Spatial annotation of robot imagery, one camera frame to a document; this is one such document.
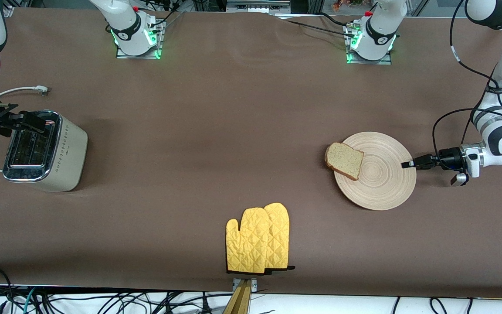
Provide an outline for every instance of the brown table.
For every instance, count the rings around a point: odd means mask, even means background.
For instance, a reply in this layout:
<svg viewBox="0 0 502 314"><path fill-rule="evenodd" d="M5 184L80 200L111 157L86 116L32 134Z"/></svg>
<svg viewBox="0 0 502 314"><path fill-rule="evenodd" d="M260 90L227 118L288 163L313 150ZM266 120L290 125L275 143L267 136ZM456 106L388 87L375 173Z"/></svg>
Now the brown table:
<svg viewBox="0 0 502 314"><path fill-rule="evenodd" d="M421 171L406 203L373 212L323 164L327 145L361 131L428 153L434 121L474 105L486 81L455 62L449 23L407 18L393 65L366 66L346 64L339 36L273 16L185 14L149 61L116 60L97 10L16 10L0 91L54 90L4 99L55 109L90 140L75 191L0 176L0 267L15 283L229 290L225 223L280 201L296 269L261 289L502 297L502 167L461 188L452 171ZM457 26L464 62L490 73L502 32ZM442 122L439 147L458 145L466 116Z"/></svg>

